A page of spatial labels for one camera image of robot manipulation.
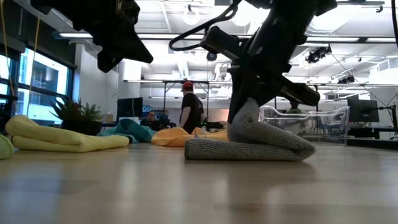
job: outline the red cap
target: red cap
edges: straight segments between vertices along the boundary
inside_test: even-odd
[[[182,85],[182,90],[186,90],[186,89],[190,89],[190,88],[193,88],[193,83],[190,81],[185,81],[184,84]]]

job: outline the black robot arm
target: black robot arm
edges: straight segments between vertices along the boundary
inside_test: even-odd
[[[30,0],[30,4],[44,14],[55,8],[73,22],[75,30],[91,34],[94,44],[103,48],[98,54],[98,68],[103,72],[123,58],[153,61],[134,31],[140,11],[134,0]]]
[[[233,7],[228,9],[236,12],[235,8],[239,2],[240,0],[234,1],[231,5]],[[336,1],[247,0],[247,2],[255,7],[271,9],[267,19],[250,39],[239,40],[217,26],[211,28],[208,26],[205,28],[207,29],[205,36],[197,45],[213,54],[221,53],[232,60],[229,72],[232,76],[233,90],[228,122],[232,123],[235,114],[248,98],[254,98],[259,106],[277,96],[315,106],[320,99],[319,93],[303,83],[292,83],[282,74],[289,72],[291,68],[289,60],[296,46],[305,43],[307,37],[304,33],[313,17],[335,8]],[[186,37],[187,33],[193,34],[190,30],[181,36]],[[170,48],[173,49],[173,44],[181,39],[177,37],[172,40]]]

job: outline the computer monitor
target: computer monitor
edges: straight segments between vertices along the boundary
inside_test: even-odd
[[[118,121],[133,117],[142,117],[142,97],[118,99]]]
[[[379,122],[379,110],[376,100],[347,100],[349,121]]]

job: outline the clear plastic container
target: clear plastic container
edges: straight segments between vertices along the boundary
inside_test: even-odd
[[[347,143],[349,106],[307,114],[284,114],[271,106],[262,106],[259,119],[311,142]]]

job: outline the wooden floor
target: wooden floor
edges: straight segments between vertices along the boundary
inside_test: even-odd
[[[398,223],[398,152],[319,146],[305,162],[185,161],[137,144],[0,161],[0,223]]]

